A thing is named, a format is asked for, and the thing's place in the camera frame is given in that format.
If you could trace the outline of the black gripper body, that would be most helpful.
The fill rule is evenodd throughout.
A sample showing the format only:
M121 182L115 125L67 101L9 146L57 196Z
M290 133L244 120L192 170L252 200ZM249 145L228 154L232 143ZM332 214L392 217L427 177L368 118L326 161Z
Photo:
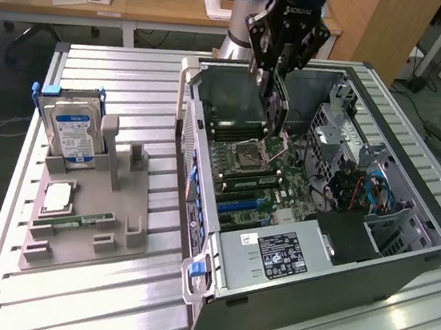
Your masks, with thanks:
M267 6L267 23L271 42L277 43L283 30L283 40L293 43L298 30L302 29L303 35L312 30L318 21L324 18L324 5L310 7L291 4L287 0L269 0Z

